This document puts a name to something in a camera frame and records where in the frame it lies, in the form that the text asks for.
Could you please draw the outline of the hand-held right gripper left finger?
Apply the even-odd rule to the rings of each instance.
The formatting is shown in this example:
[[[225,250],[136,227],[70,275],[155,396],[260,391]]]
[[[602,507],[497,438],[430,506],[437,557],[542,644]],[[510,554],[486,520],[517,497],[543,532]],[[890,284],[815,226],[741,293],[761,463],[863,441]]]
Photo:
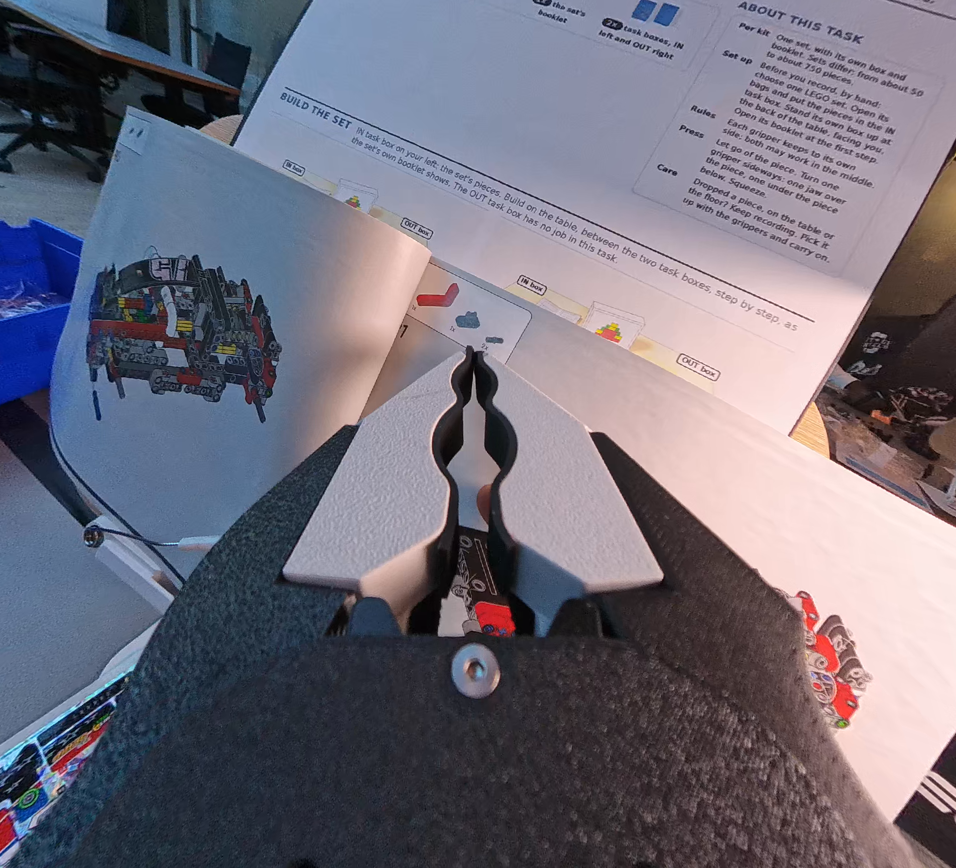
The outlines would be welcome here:
[[[293,583],[387,602],[405,629],[448,590],[458,523],[448,463],[463,443],[473,350],[438,364],[362,420],[283,568]]]

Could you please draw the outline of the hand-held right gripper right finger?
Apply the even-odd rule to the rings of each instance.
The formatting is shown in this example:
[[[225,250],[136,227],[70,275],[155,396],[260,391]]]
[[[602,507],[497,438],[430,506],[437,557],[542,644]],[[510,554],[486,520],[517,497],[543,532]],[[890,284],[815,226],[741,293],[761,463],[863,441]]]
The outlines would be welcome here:
[[[660,584],[663,571],[589,430],[495,358],[475,356],[484,446],[499,473],[489,551],[545,636],[569,599]]]

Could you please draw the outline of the white metal book stand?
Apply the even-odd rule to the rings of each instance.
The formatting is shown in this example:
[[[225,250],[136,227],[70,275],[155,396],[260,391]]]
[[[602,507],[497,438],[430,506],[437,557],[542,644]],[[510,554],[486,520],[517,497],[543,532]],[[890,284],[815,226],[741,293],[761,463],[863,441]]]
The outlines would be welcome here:
[[[164,554],[165,551],[188,553],[198,558],[221,540],[221,535],[188,537],[174,542],[144,538],[81,481],[54,439],[52,443],[60,467],[75,484],[88,509],[97,513],[94,520],[85,525],[84,543],[96,560],[110,569],[160,614],[164,614],[181,591],[186,578]]]

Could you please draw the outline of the large blue storage bin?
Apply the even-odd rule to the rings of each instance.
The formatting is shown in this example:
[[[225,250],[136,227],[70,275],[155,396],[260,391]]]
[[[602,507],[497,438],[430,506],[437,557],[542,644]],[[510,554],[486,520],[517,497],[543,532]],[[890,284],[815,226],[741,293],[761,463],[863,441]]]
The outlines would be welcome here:
[[[1,402],[50,384],[54,353],[78,276],[82,240],[38,219],[1,223],[1,284],[24,279],[66,297],[68,305],[1,321]]]

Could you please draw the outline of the small clear plastic bag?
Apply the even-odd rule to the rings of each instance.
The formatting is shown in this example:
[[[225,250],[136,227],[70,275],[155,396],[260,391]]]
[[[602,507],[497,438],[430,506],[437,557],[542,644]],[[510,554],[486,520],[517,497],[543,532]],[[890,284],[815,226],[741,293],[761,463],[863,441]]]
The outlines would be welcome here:
[[[1,284],[2,322],[68,304],[66,297],[53,291],[42,291],[34,281],[19,279]]]

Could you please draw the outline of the holographic sticker sheet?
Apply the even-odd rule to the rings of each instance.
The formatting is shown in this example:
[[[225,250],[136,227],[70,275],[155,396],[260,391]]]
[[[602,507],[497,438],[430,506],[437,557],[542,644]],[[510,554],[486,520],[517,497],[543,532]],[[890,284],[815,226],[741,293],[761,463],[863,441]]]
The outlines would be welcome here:
[[[113,670],[2,749],[1,865],[74,782],[106,731],[132,668]]]

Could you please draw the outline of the printed task instruction sheet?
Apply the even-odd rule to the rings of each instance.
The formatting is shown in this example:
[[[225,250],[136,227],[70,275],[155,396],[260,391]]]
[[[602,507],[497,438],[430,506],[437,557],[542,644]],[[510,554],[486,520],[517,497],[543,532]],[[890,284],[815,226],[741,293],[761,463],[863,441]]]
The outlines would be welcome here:
[[[236,145],[788,432],[954,144],[955,0],[311,0]]]

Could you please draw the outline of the black white-striped cloth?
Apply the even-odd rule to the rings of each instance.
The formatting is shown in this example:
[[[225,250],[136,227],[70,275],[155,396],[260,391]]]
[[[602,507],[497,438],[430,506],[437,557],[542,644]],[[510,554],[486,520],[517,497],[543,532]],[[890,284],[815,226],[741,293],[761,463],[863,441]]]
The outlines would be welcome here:
[[[925,776],[895,823],[937,858],[955,865],[955,788],[942,774]]]

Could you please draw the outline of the black office chair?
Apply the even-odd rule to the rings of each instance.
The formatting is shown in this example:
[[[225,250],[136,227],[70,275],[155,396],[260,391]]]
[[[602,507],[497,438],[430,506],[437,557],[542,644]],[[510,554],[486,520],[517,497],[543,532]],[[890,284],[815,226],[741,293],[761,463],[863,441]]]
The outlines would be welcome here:
[[[229,96],[218,91],[201,92],[204,111],[198,114],[195,127],[239,113],[239,93],[245,82],[250,56],[251,49],[248,46],[226,38],[219,32],[215,34],[205,66],[206,74],[234,87],[236,94]]]
[[[101,81],[84,66],[67,71],[54,62],[44,38],[54,33],[25,23],[13,23],[24,59],[2,55],[2,99],[27,111],[27,121],[2,125],[13,138],[2,147],[1,170],[13,171],[9,158],[32,145],[41,151],[50,145],[77,159],[90,181],[102,183],[110,166]]]

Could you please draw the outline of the long wooden office desk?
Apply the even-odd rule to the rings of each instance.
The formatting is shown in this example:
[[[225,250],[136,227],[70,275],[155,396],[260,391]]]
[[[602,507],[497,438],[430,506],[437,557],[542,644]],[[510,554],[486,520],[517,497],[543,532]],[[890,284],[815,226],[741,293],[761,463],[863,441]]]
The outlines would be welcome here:
[[[135,38],[45,10],[24,0],[1,0],[3,7],[26,15],[60,38],[73,42],[104,60],[136,67],[159,81],[170,80],[197,92],[238,98],[242,88],[232,86]]]

